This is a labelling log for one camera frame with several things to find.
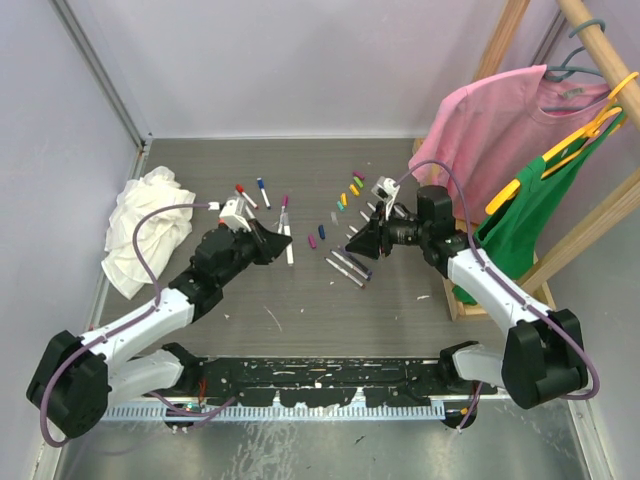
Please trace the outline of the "blue ended white marker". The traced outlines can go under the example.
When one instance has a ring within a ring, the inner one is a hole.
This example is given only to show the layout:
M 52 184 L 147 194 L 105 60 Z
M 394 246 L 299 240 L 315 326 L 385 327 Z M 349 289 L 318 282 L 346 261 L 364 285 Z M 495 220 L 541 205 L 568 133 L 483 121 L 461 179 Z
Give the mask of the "blue ended white marker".
M 355 272 L 357 275 L 359 275 L 361 278 L 363 278 L 366 281 L 369 281 L 369 275 L 367 273 L 365 273 L 362 269 L 360 269 L 359 267 L 357 267 L 352 261 L 348 260 L 346 257 L 344 257 L 342 254 L 338 253 L 337 251 L 331 249 L 330 253 L 337 259 L 339 260 L 342 264 L 344 264 L 346 267 L 348 267 L 350 270 L 352 270 L 353 272 Z

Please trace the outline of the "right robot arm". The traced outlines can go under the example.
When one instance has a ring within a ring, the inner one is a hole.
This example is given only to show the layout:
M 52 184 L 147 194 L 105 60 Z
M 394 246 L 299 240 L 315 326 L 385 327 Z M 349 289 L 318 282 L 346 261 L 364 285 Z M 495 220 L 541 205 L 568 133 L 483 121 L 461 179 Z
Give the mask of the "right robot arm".
M 518 406 L 530 409 L 589 385 L 577 317 L 539 302 L 500 271 L 457 228 L 445 188 L 419 188 L 416 212 L 397 203 L 399 190 L 391 178 L 377 181 L 372 189 L 378 199 L 375 210 L 351 237 L 347 252 L 378 259 L 390 255 L 394 246 L 419 247 L 426 263 L 469 293 L 506 340 L 501 353 L 473 341 L 442 350 L 442 388 L 459 394 L 479 381 L 504 389 Z

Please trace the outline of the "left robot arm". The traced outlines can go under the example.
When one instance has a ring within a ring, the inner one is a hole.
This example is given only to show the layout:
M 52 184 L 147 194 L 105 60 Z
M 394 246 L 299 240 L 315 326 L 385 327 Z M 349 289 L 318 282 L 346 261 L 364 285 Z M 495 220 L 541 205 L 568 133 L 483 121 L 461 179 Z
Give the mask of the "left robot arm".
M 39 410 L 46 442 L 59 444 L 49 425 L 74 439 L 122 402 L 158 390 L 194 393 L 202 377 L 201 358 L 177 343 L 147 356 L 141 351 L 206 315 L 222 300 L 224 286 L 251 264 L 270 264 L 291 242 L 291 236 L 269 231 L 257 220 L 245 230 L 220 225 L 203 236 L 189 267 L 158 298 L 80 336 L 55 335 L 26 392 Z

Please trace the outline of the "blue capped white marker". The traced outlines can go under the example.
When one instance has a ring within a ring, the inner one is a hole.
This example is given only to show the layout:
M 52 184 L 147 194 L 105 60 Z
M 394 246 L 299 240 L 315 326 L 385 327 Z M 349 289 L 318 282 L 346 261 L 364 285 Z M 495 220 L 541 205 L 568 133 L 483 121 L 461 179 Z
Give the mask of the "blue capped white marker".
M 258 178 L 256 179 L 256 181 L 257 181 L 257 184 L 258 184 L 258 187 L 259 187 L 260 193 L 261 193 L 261 195 L 262 195 L 262 198 L 263 198 L 263 201 L 264 201 L 265 207 L 266 207 L 268 210 L 270 210 L 270 209 L 272 208 L 272 205 L 271 205 L 270 199 L 269 199 L 269 197 L 268 197 L 268 193 L 267 193 L 267 190 L 266 190 L 266 186 L 265 186 L 265 183 L 264 183 L 264 179 L 263 179 L 262 177 L 258 177 Z

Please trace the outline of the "red capped white marker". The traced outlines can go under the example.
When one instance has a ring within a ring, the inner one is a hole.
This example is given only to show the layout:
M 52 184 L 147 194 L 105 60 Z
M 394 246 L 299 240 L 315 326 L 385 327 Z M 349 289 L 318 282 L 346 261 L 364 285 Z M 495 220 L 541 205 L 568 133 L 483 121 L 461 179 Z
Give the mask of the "red capped white marker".
M 250 195 L 245 191 L 244 187 L 241 184 L 235 185 L 236 192 L 240 194 L 244 200 L 250 205 L 251 208 L 257 210 L 259 206 L 257 203 L 250 197 Z

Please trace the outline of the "white crumpled cloth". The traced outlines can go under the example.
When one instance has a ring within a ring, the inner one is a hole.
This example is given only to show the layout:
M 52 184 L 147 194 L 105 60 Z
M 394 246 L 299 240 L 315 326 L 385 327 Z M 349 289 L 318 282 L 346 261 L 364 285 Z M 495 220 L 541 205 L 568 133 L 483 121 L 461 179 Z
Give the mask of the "white crumpled cloth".
M 106 257 L 101 266 L 111 285 L 132 299 L 151 282 L 135 251 L 139 250 L 155 276 L 167 266 L 174 250 L 191 233 L 196 194 L 183 189 L 175 174 L 160 166 L 126 183 L 116 198 L 106 232 Z

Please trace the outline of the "green tank top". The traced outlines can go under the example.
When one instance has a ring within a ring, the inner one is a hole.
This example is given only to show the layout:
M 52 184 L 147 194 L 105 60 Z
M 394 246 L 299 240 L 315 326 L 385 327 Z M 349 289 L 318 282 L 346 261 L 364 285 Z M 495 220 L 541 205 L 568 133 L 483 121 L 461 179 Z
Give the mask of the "green tank top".
M 534 263 L 534 250 L 541 232 L 573 184 L 585 161 L 610 136 L 609 119 L 601 127 L 601 135 L 592 140 L 572 162 L 542 179 L 547 166 L 540 155 L 514 177 L 515 189 L 499 193 L 502 201 L 474 232 L 476 245 L 490 261 L 512 280 L 520 279 Z

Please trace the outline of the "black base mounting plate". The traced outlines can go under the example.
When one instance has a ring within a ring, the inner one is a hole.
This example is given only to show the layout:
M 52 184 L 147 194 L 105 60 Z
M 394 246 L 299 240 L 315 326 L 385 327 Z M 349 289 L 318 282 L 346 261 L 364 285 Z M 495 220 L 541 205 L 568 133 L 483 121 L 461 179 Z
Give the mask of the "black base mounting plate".
M 195 397 L 209 405 L 230 398 L 248 407 L 287 408 L 351 404 L 358 393 L 365 406 L 429 406 L 437 396 L 473 395 L 476 381 L 448 381 L 438 362 L 422 358 L 240 358 L 198 360 L 165 397 Z

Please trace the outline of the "pink t-shirt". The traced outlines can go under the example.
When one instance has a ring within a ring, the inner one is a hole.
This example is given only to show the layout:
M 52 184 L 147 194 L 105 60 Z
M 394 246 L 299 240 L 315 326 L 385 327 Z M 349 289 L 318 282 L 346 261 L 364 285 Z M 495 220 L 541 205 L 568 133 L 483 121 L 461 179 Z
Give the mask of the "pink t-shirt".
M 606 105 L 605 83 L 559 83 L 544 65 L 461 87 L 440 103 L 409 161 L 421 184 L 448 189 L 454 215 L 483 222 L 486 205 L 530 161 L 587 124 Z

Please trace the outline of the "grey-blue clothes hanger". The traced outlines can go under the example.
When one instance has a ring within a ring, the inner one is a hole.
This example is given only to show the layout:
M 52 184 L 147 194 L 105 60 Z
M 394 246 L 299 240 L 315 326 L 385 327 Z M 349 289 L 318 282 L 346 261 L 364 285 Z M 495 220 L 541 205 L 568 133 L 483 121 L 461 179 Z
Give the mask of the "grey-blue clothes hanger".
M 604 33 L 606 31 L 606 22 L 599 18 L 594 18 L 588 21 L 585 21 L 573 28 L 568 34 L 569 38 L 573 38 L 577 36 L 581 31 L 587 29 L 591 26 L 598 26 L 600 31 Z M 572 50 L 563 60 L 560 65 L 551 65 L 547 66 L 546 71 L 543 75 L 543 78 L 547 81 L 550 81 L 554 84 L 560 84 L 565 80 L 571 78 L 575 74 L 586 74 L 590 76 L 595 76 L 600 79 L 604 78 L 604 75 L 595 67 L 584 67 L 578 65 L 571 65 L 571 60 L 578 54 L 585 52 L 586 47 L 584 45 Z

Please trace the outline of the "yellow clothes hanger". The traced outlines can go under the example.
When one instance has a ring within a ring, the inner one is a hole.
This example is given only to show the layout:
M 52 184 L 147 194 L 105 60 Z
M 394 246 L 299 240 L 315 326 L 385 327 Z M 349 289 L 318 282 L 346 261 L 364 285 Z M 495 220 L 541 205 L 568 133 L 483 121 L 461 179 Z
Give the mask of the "yellow clothes hanger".
M 546 164 L 551 164 L 551 166 L 547 166 L 545 170 L 541 172 L 542 179 L 551 176 L 556 171 L 562 169 L 566 164 L 572 162 L 588 145 L 592 144 L 593 139 L 601 135 L 601 127 L 609 119 L 619 120 L 618 124 L 614 124 L 614 121 L 611 121 L 608 124 L 609 127 L 612 127 L 610 135 L 614 134 L 625 125 L 627 121 L 626 113 L 623 108 L 616 103 L 617 95 L 628 83 L 635 80 L 638 76 L 638 72 L 633 72 L 625 77 L 613 89 L 613 91 L 608 94 L 608 103 L 591 121 L 583 127 L 580 127 L 541 156 L 541 159 Z

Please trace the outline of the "wooden hanging rod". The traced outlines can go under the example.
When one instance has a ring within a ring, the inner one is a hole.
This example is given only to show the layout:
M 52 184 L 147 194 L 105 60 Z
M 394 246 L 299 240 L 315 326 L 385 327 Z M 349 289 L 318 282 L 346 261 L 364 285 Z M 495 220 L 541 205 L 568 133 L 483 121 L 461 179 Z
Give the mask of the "wooden hanging rod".
M 557 0 L 556 3 L 574 28 L 594 19 L 583 1 Z M 639 129 L 639 84 L 635 72 L 627 67 L 598 25 L 581 29 L 578 37 L 611 87 L 611 93 L 636 129 Z

